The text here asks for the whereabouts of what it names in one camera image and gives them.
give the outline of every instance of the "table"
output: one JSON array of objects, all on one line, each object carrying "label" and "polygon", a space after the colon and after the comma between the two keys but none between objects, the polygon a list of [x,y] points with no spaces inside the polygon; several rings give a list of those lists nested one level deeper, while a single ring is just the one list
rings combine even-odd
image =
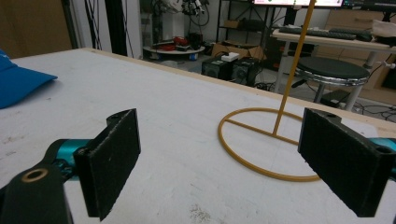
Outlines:
[{"label": "table", "polygon": [[160,50],[160,49],[152,49],[151,47],[143,47],[143,49],[151,52],[152,59],[161,59],[162,54],[172,54],[172,55],[183,55],[189,54],[189,59],[191,61],[196,61],[198,59],[198,53],[203,51],[205,47],[200,47],[199,49],[189,49],[186,51],[179,50]]},{"label": "table", "polygon": [[[394,182],[388,182],[376,217],[358,218],[323,181],[276,180],[227,154],[217,137],[220,120],[241,107],[278,108],[279,94],[96,49],[13,62],[58,79],[0,110],[0,186],[40,161],[53,141],[93,138],[106,127],[109,115],[136,108],[142,153],[103,223],[378,224],[394,219]],[[305,106],[342,116],[366,137],[396,135],[394,123],[324,105],[289,98],[286,110],[301,116]],[[240,119],[273,127],[275,117]],[[296,146],[232,125],[224,128],[235,150],[251,160],[282,172],[312,172]],[[300,128],[300,123],[282,119],[279,133],[298,139]],[[75,223],[99,223],[87,217],[77,181],[67,181],[64,190]]]},{"label": "table", "polygon": [[[276,84],[274,89],[274,92],[279,92],[280,79],[285,69],[285,59],[288,57],[290,42],[298,42],[300,36],[280,33],[279,30],[276,29],[273,31],[273,37],[277,38],[278,40],[286,41],[285,48],[282,54],[282,59],[280,60],[280,66],[277,72]],[[384,45],[376,42],[363,42],[359,40],[333,39],[333,38],[307,35],[305,37],[304,43],[329,46],[335,48],[360,49],[360,50],[370,51],[367,61],[363,66],[369,72],[373,67],[373,64],[375,62],[375,56],[378,52],[396,53],[396,47],[390,48],[388,45]],[[352,109],[356,99],[359,96],[359,93],[361,92],[362,87],[363,86],[355,87],[352,93],[350,93],[346,102],[346,110],[350,111]]]}]

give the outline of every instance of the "monitor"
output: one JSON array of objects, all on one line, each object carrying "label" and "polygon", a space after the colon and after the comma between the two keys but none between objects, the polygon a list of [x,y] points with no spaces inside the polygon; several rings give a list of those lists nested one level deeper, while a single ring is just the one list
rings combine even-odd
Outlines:
[{"label": "monitor", "polygon": [[345,0],[343,7],[383,11],[383,12],[396,12],[395,0]]},{"label": "monitor", "polygon": [[[308,7],[310,0],[253,0],[256,5],[273,7]],[[315,7],[336,8],[343,5],[343,0],[316,0]]]}]

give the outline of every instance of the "cardboard box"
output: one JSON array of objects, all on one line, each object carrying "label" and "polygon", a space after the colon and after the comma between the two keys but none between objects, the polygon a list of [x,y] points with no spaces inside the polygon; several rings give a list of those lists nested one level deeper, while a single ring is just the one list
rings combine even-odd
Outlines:
[{"label": "cardboard box", "polygon": [[212,49],[212,56],[219,56],[222,52],[234,52],[239,54],[239,59],[243,57],[252,57],[259,60],[264,60],[265,56],[262,47],[241,44],[232,40],[226,40],[223,42],[216,43]]},{"label": "cardboard box", "polygon": [[228,28],[238,28],[239,21],[224,21],[224,26]]}]

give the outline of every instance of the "white table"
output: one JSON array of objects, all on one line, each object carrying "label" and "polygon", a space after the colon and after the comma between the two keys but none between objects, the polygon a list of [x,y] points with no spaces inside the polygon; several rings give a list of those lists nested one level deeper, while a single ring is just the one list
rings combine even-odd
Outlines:
[{"label": "white table", "polygon": [[[103,223],[389,224],[396,214],[394,182],[388,182],[376,217],[358,218],[322,181],[276,180],[227,154],[217,136],[220,120],[242,107],[278,108],[278,94],[93,49],[13,62],[59,78],[0,110],[2,187],[40,161],[53,141],[94,138],[109,115],[136,108],[142,153]],[[304,106],[338,114],[367,137],[396,135],[394,123],[323,105],[289,98],[286,110],[301,116]],[[275,115],[240,119],[270,129],[275,123]],[[298,139],[300,127],[282,119],[279,133]],[[231,124],[224,128],[235,150],[253,162],[275,171],[312,173],[296,146]],[[99,222],[87,217],[78,182],[67,181],[64,189],[75,223]]]},{"label": "white table", "polygon": [[[279,92],[280,80],[285,70],[285,60],[288,57],[290,42],[298,42],[300,36],[280,33],[279,30],[273,31],[273,37],[278,40],[286,41],[285,48],[283,50],[282,58],[280,60],[279,69],[277,72],[277,78],[275,83],[274,92]],[[334,48],[344,48],[344,49],[359,49],[370,51],[370,54],[367,58],[366,63],[364,64],[364,68],[366,68],[369,72],[371,71],[373,64],[375,62],[375,57],[378,52],[386,52],[386,53],[396,53],[396,47],[390,48],[387,45],[379,44],[375,42],[363,42],[359,40],[344,40],[344,39],[334,39],[334,38],[326,38],[326,37],[317,37],[312,35],[306,35],[305,44],[313,44],[313,45],[322,45],[329,46]],[[356,99],[361,92],[361,88],[363,86],[355,87],[350,93],[347,102],[346,102],[346,110],[350,111],[355,104]]]}]

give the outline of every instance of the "chair leg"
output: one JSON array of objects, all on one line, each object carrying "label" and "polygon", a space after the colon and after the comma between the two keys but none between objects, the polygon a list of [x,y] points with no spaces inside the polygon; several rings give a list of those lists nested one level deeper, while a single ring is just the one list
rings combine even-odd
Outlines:
[{"label": "chair leg", "polygon": [[323,95],[323,92],[324,92],[324,85],[323,84],[319,84],[319,88],[318,88],[317,94],[315,95],[314,103],[317,103],[317,104],[320,103],[320,99],[321,99],[321,97]]},{"label": "chair leg", "polygon": [[355,87],[353,91],[350,93],[346,101],[346,108],[345,108],[346,111],[352,110],[353,105],[358,99],[359,93],[361,93],[361,88],[363,88],[363,85]]}]

